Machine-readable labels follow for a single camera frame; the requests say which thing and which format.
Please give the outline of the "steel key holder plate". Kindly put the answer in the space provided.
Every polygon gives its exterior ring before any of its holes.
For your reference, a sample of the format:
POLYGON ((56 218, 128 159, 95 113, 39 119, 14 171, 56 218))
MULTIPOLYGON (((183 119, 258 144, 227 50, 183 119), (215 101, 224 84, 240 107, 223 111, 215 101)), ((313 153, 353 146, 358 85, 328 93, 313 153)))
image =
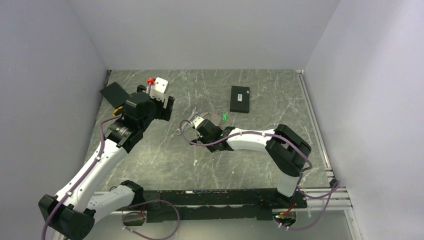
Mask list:
POLYGON ((212 110, 200 113, 198 116, 203 119, 210 120, 215 126, 222 127, 223 126, 223 114, 219 110, 212 110))

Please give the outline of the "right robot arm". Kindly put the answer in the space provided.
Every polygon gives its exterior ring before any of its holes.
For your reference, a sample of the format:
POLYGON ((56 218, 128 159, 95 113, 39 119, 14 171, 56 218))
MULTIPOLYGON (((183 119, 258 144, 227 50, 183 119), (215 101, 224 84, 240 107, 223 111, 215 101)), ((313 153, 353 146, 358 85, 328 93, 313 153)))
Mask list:
POLYGON ((249 150, 268 153, 281 171, 276 203, 287 208, 295 201, 295 191, 300 182, 305 164, 312 166, 308 157, 311 146, 285 124, 275 129, 245 130, 234 126, 225 129, 214 125, 210 120, 196 117, 192 128, 199 137, 198 146, 205 146, 210 152, 249 150))

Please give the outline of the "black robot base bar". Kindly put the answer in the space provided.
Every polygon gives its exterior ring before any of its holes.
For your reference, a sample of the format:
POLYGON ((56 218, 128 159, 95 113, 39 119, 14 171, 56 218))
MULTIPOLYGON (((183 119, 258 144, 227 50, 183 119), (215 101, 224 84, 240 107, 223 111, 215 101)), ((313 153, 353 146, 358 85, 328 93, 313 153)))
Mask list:
POLYGON ((121 210, 144 210, 148 223, 177 219, 270 221, 279 212, 307 206, 302 194, 296 192, 292 197, 285 197, 276 188, 146 190, 143 198, 121 210))

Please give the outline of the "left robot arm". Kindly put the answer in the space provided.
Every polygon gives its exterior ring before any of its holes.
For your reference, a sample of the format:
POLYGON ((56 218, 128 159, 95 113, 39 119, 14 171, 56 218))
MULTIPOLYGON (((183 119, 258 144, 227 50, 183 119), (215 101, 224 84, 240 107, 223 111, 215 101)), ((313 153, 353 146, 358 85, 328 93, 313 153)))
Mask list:
POLYGON ((97 197, 94 193, 143 138, 153 120, 170 120, 175 99, 167 96, 168 88, 166 81, 139 85, 136 92, 124 97, 113 123, 100 131, 100 143, 81 170, 56 194, 40 199, 38 206, 45 221, 41 239, 46 239, 51 227, 69 240, 82 240, 109 213, 125 206, 137 210, 143 205, 143 188, 129 180, 111 193, 97 197))

